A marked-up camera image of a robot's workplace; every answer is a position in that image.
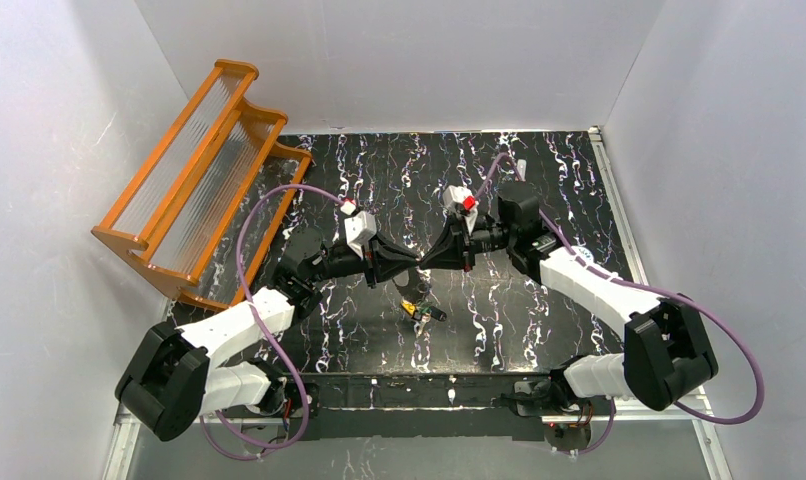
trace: marble surface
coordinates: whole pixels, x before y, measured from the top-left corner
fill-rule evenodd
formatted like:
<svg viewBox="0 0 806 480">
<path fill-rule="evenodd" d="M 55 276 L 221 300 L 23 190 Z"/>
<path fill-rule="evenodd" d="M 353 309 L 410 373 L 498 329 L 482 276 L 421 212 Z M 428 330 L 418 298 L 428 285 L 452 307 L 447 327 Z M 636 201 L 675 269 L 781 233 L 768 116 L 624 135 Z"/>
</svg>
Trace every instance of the marble surface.
<svg viewBox="0 0 806 480">
<path fill-rule="evenodd" d="M 567 237 L 606 268 L 630 276 L 585 132 L 350 134 L 280 141 L 311 150 L 315 165 L 305 183 L 355 199 L 376 215 L 382 232 L 420 254 L 444 224 L 443 188 L 462 184 L 475 190 L 493 156 L 509 150 L 527 160 L 527 180 Z M 496 175 L 497 184 L 505 181 L 513 181 L 508 166 Z M 496 214 L 493 192 L 483 203 L 489 207 L 480 211 Z M 256 284 L 272 272 L 291 229 L 316 226 L 331 243 L 342 234 L 339 220 L 331 202 L 296 196 Z M 427 301 L 446 311 L 448 320 L 430 322 L 419 337 L 399 307 L 415 280 L 407 287 L 387 282 L 370 289 L 359 276 L 318 285 L 321 305 L 285 332 L 284 348 L 304 372 L 353 374 L 538 372 L 577 353 L 620 351 L 605 324 L 520 275 L 503 252 L 479 256 L 470 273 L 422 275 L 420 281 L 429 284 Z M 184 305 L 171 311 L 181 323 L 204 315 Z"/>
</svg>

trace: robotic arm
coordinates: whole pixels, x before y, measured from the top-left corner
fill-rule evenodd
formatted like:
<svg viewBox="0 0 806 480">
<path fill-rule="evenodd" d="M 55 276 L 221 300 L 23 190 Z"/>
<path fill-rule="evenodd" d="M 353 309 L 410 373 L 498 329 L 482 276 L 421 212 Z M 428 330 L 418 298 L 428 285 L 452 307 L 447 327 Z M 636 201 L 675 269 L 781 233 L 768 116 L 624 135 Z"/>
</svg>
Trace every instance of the robotic arm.
<svg viewBox="0 0 806 480">
<path fill-rule="evenodd" d="M 327 248 L 320 232 L 296 229 L 273 279 L 253 295 L 271 333 L 287 330 L 320 303 L 316 282 L 364 274 L 370 287 L 417 266 L 418 257 L 377 232 L 370 213 L 352 203 L 342 210 L 346 240 Z M 206 320 L 151 328 L 115 389 L 115 396 L 162 441 L 184 432 L 194 419 L 248 405 L 274 412 L 285 400 L 285 378 L 264 360 L 223 364 L 262 339 L 250 303 L 241 302 Z"/>
<path fill-rule="evenodd" d="M 531 398 L 567 408 L 578 398 L 635 397 L 660 411 L 718 373 L 700 314 L 674 300 L 611 283 L 581 266 L 577 253 L 561 245 L 542 221 L 530 185 L 514 182 L 499 189 L 499 221 L 478 214 L 467 188 L 449 187 L 443 200 L 447 222 L 420 268 L 468 271 L 476 253 L 505 248 L 518 271 L 573 299 L 620 333 L 624 353 L 572 358 L 539 382 Z M 597 270 L 609 279 L 617 277 Z"/>
</svg>

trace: white wall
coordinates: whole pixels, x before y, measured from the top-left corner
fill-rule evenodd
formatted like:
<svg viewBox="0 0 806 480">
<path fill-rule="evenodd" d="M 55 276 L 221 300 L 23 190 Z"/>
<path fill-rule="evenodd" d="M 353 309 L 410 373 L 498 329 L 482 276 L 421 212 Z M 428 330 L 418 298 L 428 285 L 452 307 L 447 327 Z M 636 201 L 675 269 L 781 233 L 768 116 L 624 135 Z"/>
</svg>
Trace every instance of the white wall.
<svg viewBox="0 0 806 480">
<path fill-rule="evenodd" d="M 164 303 L 89 230 L 186 101 L 134 4 L 0 0 L 0 479 L 102 474 Z"/>
<path fill-rule="evenodd" d="M 137 0 L 193 93 L 218 57 L 288 132 L 587 129 L 663 0 Z"/>
<path fill-rule="evenodd" d="M 719 435 L 736 478 L 806 478 L 806 1 L 668 2 L 604 128 L 652 282 L 722 314 L 765 370 Z M 753 380 L 713 337 L 720 415 Z"/>
</svg>

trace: red button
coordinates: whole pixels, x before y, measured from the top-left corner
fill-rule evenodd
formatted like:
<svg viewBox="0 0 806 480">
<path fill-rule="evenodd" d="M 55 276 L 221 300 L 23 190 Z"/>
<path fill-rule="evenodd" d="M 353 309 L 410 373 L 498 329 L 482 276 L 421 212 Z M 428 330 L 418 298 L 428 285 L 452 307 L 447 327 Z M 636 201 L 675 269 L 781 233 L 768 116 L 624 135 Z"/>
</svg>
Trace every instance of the red button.
<svg viewBox="0 0 806 480">
<path fill-rule="evenodd" d="M 462 206 L 465 207 L 465 210 L 470 210 L 477 205 L 477 201 L 474 197 L 469 196 L 462 202 Z"/>
</svg>

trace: marble tabletop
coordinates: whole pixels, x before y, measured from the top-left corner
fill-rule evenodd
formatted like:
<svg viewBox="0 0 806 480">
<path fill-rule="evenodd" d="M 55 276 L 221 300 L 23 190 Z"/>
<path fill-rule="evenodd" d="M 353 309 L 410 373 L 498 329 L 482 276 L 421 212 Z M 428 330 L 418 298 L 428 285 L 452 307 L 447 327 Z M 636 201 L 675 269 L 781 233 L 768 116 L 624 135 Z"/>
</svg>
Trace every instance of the marble tabletop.
<svg viewBox="0 0 806 480">
<path fill-rule="evenodd" d="M 527 161 L 527 181 L 566 236 L 589 249 L 606 268 L 630 277 L 586 132 L 306 135 L 284 136 L 280 142 L 312 152 L 315 163 L 305 183 L 356 200 L 376 215 L 380 231 L 419 254 L 429 249 L 444 225 L 441 191 L 448 185 L 476 190 L 494 155 L 508 150 Z M 268 175 L 265 168 L 261 178 Z M 271 185 L 259 188 L 287 178 L 281 167 L 267 168 Z M 514 181 L 508 166 L 495 178 L 498 185 Z M 250 206 L 246 203 L 245 214 Z M 480 211 L 489 210 L 496 216 L 493 189 L 480 206 Z M 291 229 L 315 226 L 330 244 L 342 234 L 342 219 L 332 202 L 308 193 L 296 196 L 256 285 L 271 274 Z M 262 219 L 254 226 L 260 235 L 266 223 Z M 217 270 L 226 269 L 233 258 L 216 260 Z M 228 270 L 234 272 L 234 266 Z M 503 252 L 478 257 L 470 273 L 413 272 L 374 289 L 359 276 L 318 287 L 323 293 L 319 307 L 281 336 L 304 372 L 540 372 L 578 353 L 621 349 L 605 324 L 519 274 Z M 413 296 L 447 312 L 447 321 L 428 323 L 418 336 L 416 325 L 399 306 L 401 298 Z M 170 312 L 183 323 L 205 315 L 184 305 L 174 305 Z"/>
</svg>

